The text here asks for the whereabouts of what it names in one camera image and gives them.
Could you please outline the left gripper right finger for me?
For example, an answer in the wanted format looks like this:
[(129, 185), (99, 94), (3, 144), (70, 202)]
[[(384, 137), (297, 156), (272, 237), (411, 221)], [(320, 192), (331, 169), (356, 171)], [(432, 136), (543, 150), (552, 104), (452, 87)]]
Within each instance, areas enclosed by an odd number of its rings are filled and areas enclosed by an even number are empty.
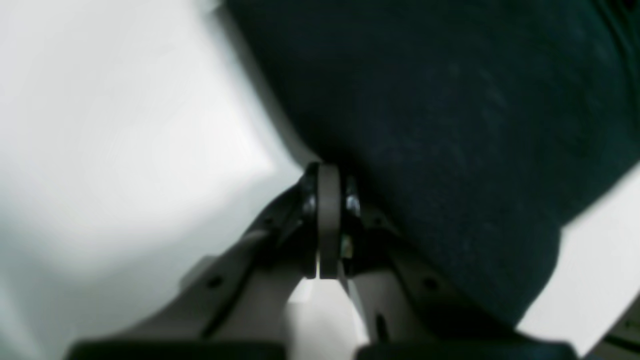
[(442, 276), (361, 193), (342, 180), (340, 280), (370, 344), (358, 360), (573, 360), (571, 346), (518, 333)]

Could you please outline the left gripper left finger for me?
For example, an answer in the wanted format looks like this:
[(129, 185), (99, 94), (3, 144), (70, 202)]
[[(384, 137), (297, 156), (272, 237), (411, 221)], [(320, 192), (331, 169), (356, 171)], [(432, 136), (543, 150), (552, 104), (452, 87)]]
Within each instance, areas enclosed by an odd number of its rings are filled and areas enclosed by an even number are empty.
[(336, 280), (342, 180), (310, 164), (240, 240), (160, 311), (123, 332), (80, 341), (68, 360), (285, 360), (282, 313), (303, 279)]

